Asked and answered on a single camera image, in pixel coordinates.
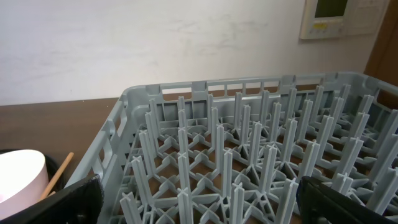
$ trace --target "black object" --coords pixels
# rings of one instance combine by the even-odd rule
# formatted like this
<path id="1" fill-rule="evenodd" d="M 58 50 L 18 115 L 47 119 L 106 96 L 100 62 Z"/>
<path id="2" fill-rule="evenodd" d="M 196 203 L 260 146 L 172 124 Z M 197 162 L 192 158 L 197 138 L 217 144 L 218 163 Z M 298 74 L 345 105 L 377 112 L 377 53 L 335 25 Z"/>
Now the black object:
<path id="1" fill-rule="evenodd" d="M 95 224 L 103 197 L 99 175 L 91 175 L 0 221 L 0 224 Z"/>
<path id="2" fill-rule="evenodd" d="M 325 186 L 313 177 L 303 177 L 297 189 L 298 209 L 304 224 L 325 217 L 330 223 L 395 223 Z"/>
<path id="3" fill-rule="evenodd" d="M 16 151 L 16 150 L 21 150 L 21 149 L 0 149 L 0 154 L 6 153 L 6 152 L 12 152 L 12 151 Z M 50 181 L 51 178 L 57 172 L 57 170 L 60 168 L 60 166 L 52 157 L 50 157 L 48 155 L 44 155 L 44 157 L 45 157 L 45 166 L 47 168 L 47 174 L 49 176 L 49 181 Z M 53 191 L 58 192 L 58 191 L 62 190 L 64 187 L 65 187 L 65 178 L 64 178 L 63 174 L 61 174 L 60 178 L 58 179 L 57 183 L 55 183 L 51 192 L 53 192 Z"/>

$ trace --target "brown wood trim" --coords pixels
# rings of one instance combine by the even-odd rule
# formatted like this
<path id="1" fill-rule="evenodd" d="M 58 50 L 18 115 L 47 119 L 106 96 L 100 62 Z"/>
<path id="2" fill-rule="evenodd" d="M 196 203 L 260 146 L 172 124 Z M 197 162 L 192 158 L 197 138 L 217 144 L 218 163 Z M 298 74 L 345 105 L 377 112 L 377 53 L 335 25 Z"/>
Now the brown wood trim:
<path id="1" fill-rule="evenodd" d="M 390 0 L 364 73 L 377 78 L 377 71 L 392 39 L 398 21 L 398 0 Z"/>

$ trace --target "wall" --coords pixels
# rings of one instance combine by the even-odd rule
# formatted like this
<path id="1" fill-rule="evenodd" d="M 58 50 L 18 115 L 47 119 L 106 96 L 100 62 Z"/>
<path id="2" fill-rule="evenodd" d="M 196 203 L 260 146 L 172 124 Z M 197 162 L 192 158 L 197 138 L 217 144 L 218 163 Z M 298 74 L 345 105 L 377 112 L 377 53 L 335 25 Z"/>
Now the wall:
<path id="1" fill-rule="evenodd" d="M 0 105 L 130 86 L 362 72 L 376 35 L 299 41 L 305 0 L 0 1 Z"/>

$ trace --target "wooden table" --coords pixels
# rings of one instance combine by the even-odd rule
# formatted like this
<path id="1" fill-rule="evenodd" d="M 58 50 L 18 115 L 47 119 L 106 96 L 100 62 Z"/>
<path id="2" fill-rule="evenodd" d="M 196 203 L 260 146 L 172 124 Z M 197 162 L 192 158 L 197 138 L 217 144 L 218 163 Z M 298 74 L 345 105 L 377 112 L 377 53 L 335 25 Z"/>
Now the wooden table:
<path id="1" fill-rule="evenodd" d="M 65 170 L 69 179 L 117 98 L 0 106 L 0 149 L 36 149 L 60 165 L 75 156 Z"/>

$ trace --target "plastic crate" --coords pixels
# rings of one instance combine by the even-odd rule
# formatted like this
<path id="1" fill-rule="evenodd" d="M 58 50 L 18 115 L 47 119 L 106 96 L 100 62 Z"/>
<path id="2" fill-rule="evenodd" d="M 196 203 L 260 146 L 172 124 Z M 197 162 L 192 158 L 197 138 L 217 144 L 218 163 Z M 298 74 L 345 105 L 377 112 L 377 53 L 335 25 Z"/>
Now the plastic crate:
<path id="1" fill-rule="evenodd" d="M 131 87 L 67 185 L 101 176 L 98 223 L 289 223 L 312 175 L 398 221 L 398 111 L 381 90 L 398 95 L 351 72 Z"/>

